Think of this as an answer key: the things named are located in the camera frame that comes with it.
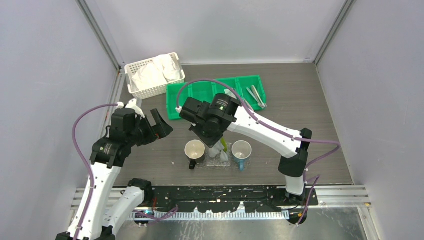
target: table surface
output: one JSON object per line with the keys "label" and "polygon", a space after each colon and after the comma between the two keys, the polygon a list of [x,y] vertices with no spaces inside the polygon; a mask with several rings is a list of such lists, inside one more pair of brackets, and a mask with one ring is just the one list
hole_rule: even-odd
{"label": "table surface", "polygon": [[[312,63],[184,65],[183,69],[186,82],[198,78],[260,75],[268,107],[258,114],[290,129],[308,128],[313,132],[313,139],[338,141],[316,67]],[[126,103],[131,98],[133,96],[124,84],[120,100]],[[133,147],[115,182],[116,186],[126,186],[132,178],[149,180],[156,186],[286,183],[277,169],[280,155],[276,151],[233,132],[224,134],[227,142],[245,140],[252,146],[250,163],[243,172],[235,164],[190,170],[184,147],[187,142],[199,138],[189,131],[187,121],[168,120],[166,98],[166,94],[162,94],[144,99],[142,109],[148,116],[151,109],[158,109],[163,119],[173,127],[173,133],[149,145]],[[311,144],[308,161],[333,148],[333,145]],[[341,150],[309,167],[307,178],[318,174],[321,174],[318,184],[352,184]]]}

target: metal plate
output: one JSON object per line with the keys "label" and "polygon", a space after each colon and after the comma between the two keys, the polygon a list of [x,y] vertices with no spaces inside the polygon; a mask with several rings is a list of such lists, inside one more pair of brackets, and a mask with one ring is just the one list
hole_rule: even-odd
{"label": "metal plate", "polygon": [[164,221],[148,227],[126,222],[119,240],[365,240],[356,208],[311,208],[299,228],[286,220]]}
{"label": "metal plate", "polygon": [[[285,186],[274,186],[276,189],[284,189]],[[106,208],[110,209],[122,196],[121,191],[125,188],[113,188],[110,192]],[[369,208],[371,207],[368,193],[364,186],[339,185],[339,186],[316,186],[318,205],[311,208]],[[71,210],[77,210],[83,197],[84,188],[78,188],[72,202]]]}
{"label": "metal plate", "polygon": [[[161,218],[166,214],[166,212],[156,212],[154,216],[156,218]],[[152,219],[142,216],[136,216],[135,213],[132,214],[131,218],[133,218],[136,222],[153,221]],[[163,221],[288,220],[289,218],[289,211],[246,213],[243,209],[241,209],[235,212],[202,213],[195,210],[194,212],[177,212],[172,217],[164,219]]]}

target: green object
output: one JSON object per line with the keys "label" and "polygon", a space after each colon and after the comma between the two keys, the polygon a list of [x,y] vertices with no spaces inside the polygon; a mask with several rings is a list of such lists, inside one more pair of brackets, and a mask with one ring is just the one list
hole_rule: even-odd
{"label": "green object", "polygon": [[224,138],[221,138],[221,144],[224,146],[224,153],[226,153],[227,152],[227,150],[228,150],[228,147],[227,147],[227,143],[225,142],[225,139]]}
{"label": "green object", "polygon": [[[255,111],[260,111],[262,108],[258,102],[249,94],[246,88],[255,86],[259,92],[259,96],[263,103],[267,103],[267,95],[265,94],[264,87],[262,86],[261,77],[259,75],[253,76],[238,76],[229,78],[217,78],[216,80],[232,87],[235,91],[245,99]],[[169,120],[181,119],[180,114],[175,110],[177,107],[177,94],[185,83],[174,83],[166,86],[166,109],[168,112]],[[216,94],[225,94],[226,88],[219,84],[210,81],[200,81],[190,84],[184,88],[179,96],[179,105],[183,106],[188,97],[192,97],[201,102],[211,103]]]}

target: plastic basket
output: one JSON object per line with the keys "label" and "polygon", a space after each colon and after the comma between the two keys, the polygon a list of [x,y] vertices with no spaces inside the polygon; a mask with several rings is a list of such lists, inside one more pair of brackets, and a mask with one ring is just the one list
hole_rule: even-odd
{"label": "plastic basket", "polygon": [[180,59],[178,58],[178,55],[175,52],[172,52],[169,55],[171,56],[171,58],[175,62],[175,66],[179,69],[181,79],[173,81],[173,82],[168,82],[168,83],[163,84],[163,85],[148,88],[148,89],[137,89],[137,87],[132,85],[131,79],[142,66],[145,66],[145,65],[153,62],[153,58],[149,58],[149,59],[146,59],[146,60],[143,60],[143,61],[138,61],[138,62],[134,62],[134,63],[130,63],[130,64],[125,65],[124,69],[125,69],[125,75],[126,75],[126,83],[127,83],[127,86],[128,86],[128,92],[130,94],[132,94],[135,98],[147,99],[147,98],[151,98],[151,97],[154,97],[154,96],[157,96],[157,95],[160,95],[160,94],[165,94],[167,92],[167,85],[169,85],[169,84],[184,83],[184,79],[186,78],[186,75],[184,74],[184,70],[181,67]]}

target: white wall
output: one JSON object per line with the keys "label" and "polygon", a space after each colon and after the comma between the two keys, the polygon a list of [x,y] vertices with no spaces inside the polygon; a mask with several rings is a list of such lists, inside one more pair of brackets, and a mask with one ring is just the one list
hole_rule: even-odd
{"label": "white wall", "polygon": [[318,65],[343,151],[384,239],[424,228],[424,1],[356,1]]}
{"label": "white wall", "polygon": [[126,63],[177,52],[208,64],[312,62],[345,0],[88,2]]}
{"label": "white wall", "polygon": [[[87,179],[72,125],[107,103],[116,70],[75,1],[1,1],[0,11],[0,236],[54,239]],[[78,128],[87,157],[104,116]]]}

